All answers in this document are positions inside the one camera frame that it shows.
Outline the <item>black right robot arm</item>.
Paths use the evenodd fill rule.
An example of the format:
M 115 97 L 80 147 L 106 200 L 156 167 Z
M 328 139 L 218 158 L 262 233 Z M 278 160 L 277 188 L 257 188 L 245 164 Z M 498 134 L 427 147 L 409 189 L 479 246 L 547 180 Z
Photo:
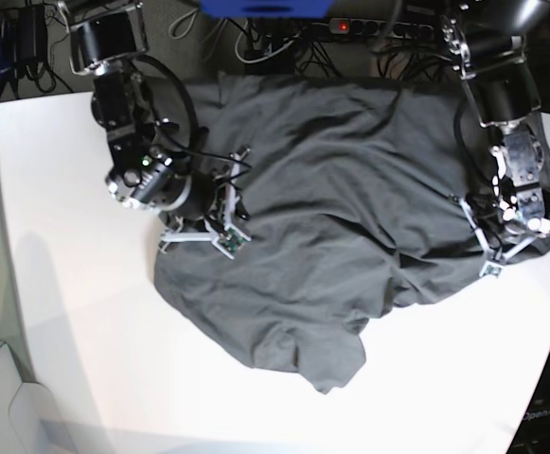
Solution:
M 221 177 L 200 169 L 200 127 L 186 86 L 149 56 L 140 1 L 60 1 L 71 46 L 71 68 L 93 79 L 92 114 L 105 130 L 113 166 L 106 176 L 111 196 L 130 209 L 170 213 L 199 221 L 215 217 L 225 201 Z M 145 63 L 176 90 L 183 119 L 169 120 L 138 69 Z

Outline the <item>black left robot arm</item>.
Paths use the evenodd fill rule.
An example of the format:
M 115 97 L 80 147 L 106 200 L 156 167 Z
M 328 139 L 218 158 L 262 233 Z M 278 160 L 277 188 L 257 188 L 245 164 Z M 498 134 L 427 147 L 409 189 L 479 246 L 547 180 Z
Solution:
M 488 192 L 460 203 L 484 254 L 499 258 L 550 237 L 547 152 L 531 120 L 541 95 L 527 35 L 550 1 L 448 1 L 441 33 L 495 164 Z

